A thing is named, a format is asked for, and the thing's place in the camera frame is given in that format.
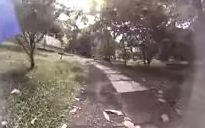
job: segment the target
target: sunlight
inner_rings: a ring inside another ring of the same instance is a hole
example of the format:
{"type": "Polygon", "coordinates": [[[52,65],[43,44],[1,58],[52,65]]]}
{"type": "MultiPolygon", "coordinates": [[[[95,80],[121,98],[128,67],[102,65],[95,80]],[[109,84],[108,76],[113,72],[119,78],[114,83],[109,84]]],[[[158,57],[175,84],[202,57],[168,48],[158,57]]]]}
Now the sunlight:
{"type": "MultiPolygon", "coordinates": [[[[80,20],[77,21],[77,26],[79,28],[85,28],[89,26],[90,24],[94,24],[94,18],[95,16],[90,15],[90,11],[92,8],[95,8],[95,11],[101,11],[102,5],[103,5],[103,0],[57,0],[58,3],[64,4],[67,7],[71,8],[78,8],[83,10],[83,12],[86,15],[88,19],[88,24],[82,23],[80,20]]],[[[59,17],[60,20],[67,20],[68,17],[64,14],[60,15],[59,17]]]]}
{"type": "Polygon", "coordinates": [[[93,6],[96,11],[100,11],[103,4],[103,0],[57,0],[57,2],[67,7],[82,9],[84,13],[89,13],[93,6]]]}

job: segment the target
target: green grass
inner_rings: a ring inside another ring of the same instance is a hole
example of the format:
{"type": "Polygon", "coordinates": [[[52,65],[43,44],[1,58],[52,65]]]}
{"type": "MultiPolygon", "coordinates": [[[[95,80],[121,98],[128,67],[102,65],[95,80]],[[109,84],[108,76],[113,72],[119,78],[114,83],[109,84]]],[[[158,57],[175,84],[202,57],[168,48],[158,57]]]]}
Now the green grass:
{"type": "Polygon", "coordinates": [[[28,66],[25,54],[5,48],[1,49],[3,52],[9,56],[5,57],[7,77],[21,91],[8,98],[8,127],[57,128],[67,122],[73,99],[85,78],[80,58],[64,56],[59,60],[56,53],[40,52],[35,58],[36,68],[19,74],[28,66]]]}

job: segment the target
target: fallen leaf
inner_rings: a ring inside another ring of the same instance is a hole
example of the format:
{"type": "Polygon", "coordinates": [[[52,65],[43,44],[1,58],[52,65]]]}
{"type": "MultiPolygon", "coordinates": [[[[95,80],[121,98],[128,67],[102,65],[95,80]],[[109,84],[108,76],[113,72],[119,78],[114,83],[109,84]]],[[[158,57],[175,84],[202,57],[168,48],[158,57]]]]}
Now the fallen leaf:
{"type": "Polygon", "coordinates": [[[113,110],[113,109],[106,109],[104,110],[107,114],[111,113],[111,114],[116,114],[118,116],[123,116],[123,113],[121,111],[118,110],[113,110]]]}
{"type": "Polygon", "coordinates": [[[76,100],[76,101],[79,101],[80,99],[76,97],[75,100],[76,100]]]}
{"type": "Polygon", "coordinates": [[[146,81],[146,78],[142,78],[142,81],[144,81],[144,82],[145,82],[145,81],[146,81]]]}
{"type": "Polygon", "coordinates": [[[72,114],[72,115],[73,115],[73,114],[76,114],[76,112],[77,112],[78,110],[80,110],[80,109],[81,109],[80,107],[73,106],[73,109],[70,110],[69,113],[72,114]]]}
{"type": "Polygon", "coordinates": [[[7,121],[2,121],[1,125],[5,127],[7,125],[7,121]]]}
{"type": "Polygon", "coordinates": [[[162,91],[162,90],[159,90],[158,93],[159,93],[159,94],[163,94],[163,91],[162,91]]]}
{"type": "Polygon", "coordinates": [[[37,120],[37,117],[35,117],[33,120],[31,120],[31,124],[34,125],[35,121],[37,120]]]}
{"type": "Polygon", "coordinates": [[[19,94],[20,93],[20,90],[18,89],[13,89],[13,91],[11,92],[11,94],[19,94]]]}
{"type": "Polygon", "coordinates": [[[125,120],[125,121],[123,122],[123,125],[124,125],[126,128],[135,128],[134,123],[132,123],[132,122],[129,121],[129,120],[125,120]]]}
{"type": "Polygon", "coordinates": [[[167,114],[162,114],[161,119],[163,122],[168,122],[170,120],[167,114]]]}
{"type": "Polygon", "coordinates": [[[103,115],[106,120],[110,121],[110,117],[105,111],[103,111],[103,115]]]}
{"type": "Polygon", "coordinates": [[[61,128],[67,128],[68,125],[67,124],[63,124],[61,128]]]}
{"type": "Polygon", "coordinates": [[[136,125],[136,126],[135,126],[135,128],[141,128],[141,126],[139,126],[139,125],[136,125]]]}
{"type": "Polygon", "coordinates": [[[159,98],[158,101],[159,101],[159,102],[162,102],[162,103],[166,103],[166,100],[161,99],[161,98],[159,98]]]}
{"type": "Polygon", "coordinates": [[[69,111],[70,114],[75,114],[77,112],[76,108],[73,108],[72,110],[69,111]]]}
{"type": "Polygon", "coordinates": [[[175,110],[176,110],[176,112],[177,112],[178,115],[182,116],[182,111],[181,111],[180,109],[177,109],[177,108],[176,108],[175,110]]]}

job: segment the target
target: sky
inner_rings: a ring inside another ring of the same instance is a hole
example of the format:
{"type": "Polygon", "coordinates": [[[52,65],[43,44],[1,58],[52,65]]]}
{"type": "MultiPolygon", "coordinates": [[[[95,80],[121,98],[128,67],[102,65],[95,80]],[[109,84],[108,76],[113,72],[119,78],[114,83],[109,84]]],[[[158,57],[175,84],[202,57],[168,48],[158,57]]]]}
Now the sky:
{"type": "MultiPolygon", "coordinates": [[[[57,2],[64,4],[67,7],[82,9],[85,14],[90,13],[92,6],[96,6],[96,10],[100,11],[103,4],[103,0],[57,0],[57,2]]],[[[81,23],[81,21],[77,21],[77,25],[79,28],[84,28],[94,23],[93,15],[86,15],[86,17],[89,21],[88,24],[83,24],[81,23]]],[[[65,15],[61,15],[59,19],[66,20],[67,17],[65,15]]]]}

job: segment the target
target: leaf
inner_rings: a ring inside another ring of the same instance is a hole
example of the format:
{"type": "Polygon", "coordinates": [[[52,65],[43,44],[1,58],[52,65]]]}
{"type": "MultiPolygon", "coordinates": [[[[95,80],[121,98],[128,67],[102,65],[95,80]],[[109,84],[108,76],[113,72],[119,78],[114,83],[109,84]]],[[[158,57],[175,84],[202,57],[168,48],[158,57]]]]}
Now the leaf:
{"type": "Polygon", "coordinates": [[[103,111],[103,115],[106,120],[110,121],[110,117],[105,111],[103,111]]]}
{"type": "Polygon", "coordinates": [[[35,121],[37,120],[37,117],[35,117],[34,119],[31,120],[31,124],[34,125],[35,121]]]}
{"type": "Polygon", "coordinates": [[[118,110],[113,110],[113,109],[106,109],[104,110],[107,114],[111,113],[111,114],[116,114],[118,116],[123,116],[123,112],[118,111],[118,110]]]}

